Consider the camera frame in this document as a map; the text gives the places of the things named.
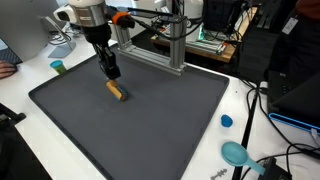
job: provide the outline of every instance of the blue plastic spoon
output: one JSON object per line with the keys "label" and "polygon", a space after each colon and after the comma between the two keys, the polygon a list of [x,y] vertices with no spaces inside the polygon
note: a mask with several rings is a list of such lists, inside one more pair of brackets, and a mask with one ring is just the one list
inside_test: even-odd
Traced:
{"label": "blue plastic spoon", "polygon": [[250,159],[247,150],[236,142],[226,142],[221,147],[222,158],[230,165],[240,167],[247,165],[263,175],[265,168]]}

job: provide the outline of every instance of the black mat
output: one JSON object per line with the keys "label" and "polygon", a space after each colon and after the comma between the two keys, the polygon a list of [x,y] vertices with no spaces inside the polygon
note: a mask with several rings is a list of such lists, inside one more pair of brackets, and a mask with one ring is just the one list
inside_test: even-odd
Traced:
{"label": "black mat", "polygon": [[97,57],[29,95],[106,178],[180,179],[229,79],[191,67],[178,77],[120,55],[117,61],[126,102],[105,87]]}

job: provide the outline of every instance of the green object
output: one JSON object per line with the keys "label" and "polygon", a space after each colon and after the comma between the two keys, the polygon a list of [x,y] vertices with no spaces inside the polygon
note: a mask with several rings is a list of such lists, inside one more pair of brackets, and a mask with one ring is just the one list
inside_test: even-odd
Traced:
{"label": "green object", "polygon": [[61,60],[53,61],[50,66],[58,73],[62,74],[63,72],[67,71],[66,68],[63,65],[63,62]]}

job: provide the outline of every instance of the white table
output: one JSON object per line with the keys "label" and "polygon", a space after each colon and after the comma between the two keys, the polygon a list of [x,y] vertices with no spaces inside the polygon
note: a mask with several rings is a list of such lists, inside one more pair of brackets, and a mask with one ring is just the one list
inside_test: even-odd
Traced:
{"label": "white table", "polygon": [[[63,59],[67,69],[95,54],[84,37],[80,36],[75,41],[76,49]],[[53,179],[105,179],[28,96],[29,91],[57,75],[49,66],[54,59],[47,58],[53,48],[48,45],[36,57],[20,64],[19,71],[13,76],[0,80],[0,102],[16,113],[23,112],[27,115],[16,128]],[[226,141],[240,143],[242,140],[248,118],[245,101],[248,88],[238,79],[229,78],[230,84],[182,177],[183,180],[209,180],[224,168],[228,172],[223,179],[231,179],[233,175],[234,168],[221,158],[220,148]],[[230,128],[221,126],[220,117],[223,114],[233,118],[234,124]]]}
{"label": "white table", "polygon": [[[261,87],[267,87],[267,83],[263,82]],[[262,95],[261,97],[263,109],[267,111],[267,96]],[[291,142],[303,143],[317,147],[310,133],[277,121],[273,122]],[[282,139],[282,137],[272,127],[267,117],[265,117],[258,103],[247,148],[251,158],[253,160],[258,160],[271,155],[283,154],[286,152],[288,146],[289,144]],[[297,151],[295,148],[290,149],[290,152],[295,151]],[[277,165],[287,171],[285,156],[276,159]],[[306,155],[297,154],[290,155],[289,162],[293,180],[319,179],[320,161]],[[246,179],[252,180],[256,180],[257,178],[258,174],[253,170],[250,170],[246,177]]]}

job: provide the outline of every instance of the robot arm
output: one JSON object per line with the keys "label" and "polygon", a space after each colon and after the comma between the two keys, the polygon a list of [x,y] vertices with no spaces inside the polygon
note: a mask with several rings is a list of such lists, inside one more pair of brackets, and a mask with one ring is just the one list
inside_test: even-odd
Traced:
{"label": "robot arm", "polygon": [[68,0],[65,5],[54,12],[55,17],[79,25],[86,40],[91,43],[100,57],[100,68],[108,77],[106,86],[120,101],[127,98],[127,94],[118,86],[116,78],[120,77],[120,69],[116,64],[116,57],[110,51],[108,41],[111,38],[111,28],[108,21],[123,28],[134,27],[127,12],[118,12],[115,8],[105,5],[104,0]]}

